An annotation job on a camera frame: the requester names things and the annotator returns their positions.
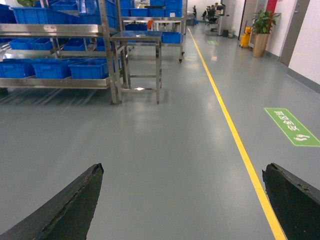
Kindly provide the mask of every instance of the green floor sign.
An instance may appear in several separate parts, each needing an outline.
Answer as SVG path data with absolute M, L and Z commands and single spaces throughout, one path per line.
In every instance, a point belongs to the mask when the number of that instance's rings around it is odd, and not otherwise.
M 264 109 L 293 145 L 298 147 L 320 147 L 320 141 L 286 108 Z
M 219 43 L 217 41 L 208 41 L 208 44 L 210 44 L 210 45 L 218 45 Z

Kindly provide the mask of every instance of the white wall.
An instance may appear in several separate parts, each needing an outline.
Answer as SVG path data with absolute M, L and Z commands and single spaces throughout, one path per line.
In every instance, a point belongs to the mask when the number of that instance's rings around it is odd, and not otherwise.
M 280 56 L 283 50 L 291 19 L 294 14 L 297 0 L 278 0 L 275 7 L 276 13 L 281 13 L 277 24 L 272 28 L 266 50 L 276 56 Z
M 320 84 L 320 1 L 310 0 L 289 68 Z
M 22 7 L 17 0 L 4 0 L 6 5 L 9 5 L 11 7 Z
M 196 18 L 202 20 L 202 14 L 207 9 L 207 6 L 214 5 L 215 3 L 220 4 L 220 0 L 188 0 L 187 10 L 193 12 L 193 7 L 196 8 Z
M 234 28 L 234 35 L 239 36 L 239 29 L 241 25 L 242 13 L 244 12 L 245 0 L 235 0 L 234 2 L 235 8 L 232 27 Z

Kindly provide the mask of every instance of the potted plant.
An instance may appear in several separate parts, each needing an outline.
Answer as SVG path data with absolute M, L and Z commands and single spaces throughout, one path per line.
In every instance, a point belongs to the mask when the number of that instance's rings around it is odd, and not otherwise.
M 274 13 L 272 11 L 262 11 L 254 14 L 252 31 L 255 34 L 255 42 L 253 47 L 253 56 L 261 58 L 264 54 L 268 38 L 273 25 L 276 25 L 276 18 L 278 18 L 281 13 Z
M 34 7 L 37 0 L 17 0 L 18 4 L 24 7 Z

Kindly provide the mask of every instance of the red sign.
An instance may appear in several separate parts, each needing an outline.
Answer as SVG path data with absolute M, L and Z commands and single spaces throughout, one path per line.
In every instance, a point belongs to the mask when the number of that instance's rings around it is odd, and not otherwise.
M 272 11 L 275 12 L 277 5 L 277 0 L 269 0 L 268 5 L 266 6 L 266 12 Z

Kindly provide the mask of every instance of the plant pot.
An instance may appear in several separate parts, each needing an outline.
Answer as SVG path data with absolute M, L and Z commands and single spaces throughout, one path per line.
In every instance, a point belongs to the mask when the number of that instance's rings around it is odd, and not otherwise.
M 269 34 L 257 34 L 253 47 L 253 56 L 261 58 L 266 50 Z

